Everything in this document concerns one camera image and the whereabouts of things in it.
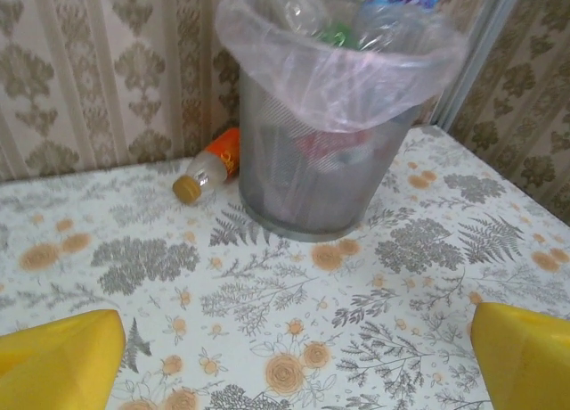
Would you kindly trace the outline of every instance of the trash can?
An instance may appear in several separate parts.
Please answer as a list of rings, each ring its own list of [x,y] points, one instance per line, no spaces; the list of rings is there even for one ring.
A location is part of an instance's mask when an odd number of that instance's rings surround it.
[[[346,25],[361,2],[325,0]],[[241,67],[239,186],[250,216],[306,242],[358,225],[418,105],[463,62],[464,37],[439,20],[408,35],[405,54],[358,52],[280,29],[261,0],[221,1],[216,31]]]

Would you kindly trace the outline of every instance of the bottle cap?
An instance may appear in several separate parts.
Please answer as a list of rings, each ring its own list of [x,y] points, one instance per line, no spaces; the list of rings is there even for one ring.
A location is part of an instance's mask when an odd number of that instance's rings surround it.
[[[194,203],[202,195],[200,184],[191,176],[181,176],[178,178],[175,183],[172,184],[172,190],[178,200],[186,204]]]

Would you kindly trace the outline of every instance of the damask wallpaper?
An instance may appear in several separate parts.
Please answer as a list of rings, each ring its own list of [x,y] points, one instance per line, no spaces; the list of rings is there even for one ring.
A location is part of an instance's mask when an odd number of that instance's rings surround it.
[[[519,0],[452,135],[570,224],[570,0]]]
[[[467,31],[482,1],[441,7]],[[0,0],[0,180],[189,156],[237,124],[217,2]]]

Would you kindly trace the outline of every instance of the white plastic bag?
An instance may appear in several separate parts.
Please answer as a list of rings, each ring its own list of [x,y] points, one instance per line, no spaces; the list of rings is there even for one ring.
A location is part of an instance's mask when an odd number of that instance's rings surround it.
[[[324,1],[333,19],[348,25],[362,0]],[[272,22],[261,0],[221,0],[216,32],[241,69],[297,119],[346,133],[440,94],[460,70],[466,38],[442,15],[423,15],[419,53],[353,51],[295,35]]]

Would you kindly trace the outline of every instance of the table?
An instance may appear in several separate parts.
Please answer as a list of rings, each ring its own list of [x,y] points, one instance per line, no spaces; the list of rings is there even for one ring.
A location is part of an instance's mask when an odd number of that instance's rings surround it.
[[[570,229],[436,128],[327,244],[263,231],[236,183],[181,206],[187,163],[0,186],[0,333],[115,308],[109,409],[491,409],[475,306],[570,318]]]

